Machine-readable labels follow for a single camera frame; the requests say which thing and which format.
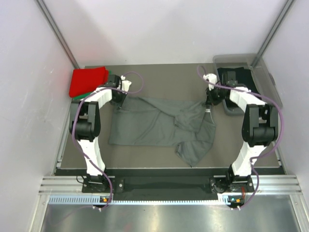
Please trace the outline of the grey t shirt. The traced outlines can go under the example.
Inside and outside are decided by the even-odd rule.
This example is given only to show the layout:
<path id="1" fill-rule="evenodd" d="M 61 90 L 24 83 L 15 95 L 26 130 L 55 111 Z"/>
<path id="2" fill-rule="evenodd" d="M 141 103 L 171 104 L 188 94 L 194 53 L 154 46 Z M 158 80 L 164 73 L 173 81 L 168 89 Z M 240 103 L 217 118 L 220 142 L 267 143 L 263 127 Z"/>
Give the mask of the grey t shirt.
<path id="1" fill-rule="evenodd" d="M 109 144 L 175 147 L 191 167 L 211 150 L 216 125 L 200 101 L 127 97 L 112 114 Z"/>

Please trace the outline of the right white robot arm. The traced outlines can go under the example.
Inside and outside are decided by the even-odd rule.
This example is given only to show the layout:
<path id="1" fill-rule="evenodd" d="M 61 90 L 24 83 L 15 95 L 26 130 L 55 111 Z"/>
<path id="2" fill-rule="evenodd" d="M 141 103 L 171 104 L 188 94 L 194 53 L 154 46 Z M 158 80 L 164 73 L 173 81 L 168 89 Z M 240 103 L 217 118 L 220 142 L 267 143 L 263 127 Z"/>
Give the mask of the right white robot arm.
<path id="1" fill-rule="evenodd" d="M 209 73 L 202 76 L 208 84 L 206 103 L 217 105 L 229 100 L 244 113 L 241 136 L 242 147 L 229 166 L 224 180 L 214 180 L 212 189 L 224 193 L 250 189 L 251 174 L 262 152 L 279 135 L 279 112 L 274 101 L 251 91 L 237 80 L 222 79 Z"/>

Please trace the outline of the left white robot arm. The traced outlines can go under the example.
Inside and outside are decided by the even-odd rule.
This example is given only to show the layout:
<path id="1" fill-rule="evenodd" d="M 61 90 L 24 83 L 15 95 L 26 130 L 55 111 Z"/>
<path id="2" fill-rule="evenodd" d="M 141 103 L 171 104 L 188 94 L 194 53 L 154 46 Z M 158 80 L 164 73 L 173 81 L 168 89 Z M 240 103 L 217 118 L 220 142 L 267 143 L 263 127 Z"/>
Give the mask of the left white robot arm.
<path id="1" fill-rule="evenodd" d="M 107 103 L 121 106 L 130 86 L 131 82 L 125 76 L 110 74 L 106 83 L 81 99 L 73 100 L 70 105 L 69 131 L 86 162 L 86 174 L 82 175 L 83 192 L 110 190 L 98 142 L 101 131 L 100 108 Z"/>

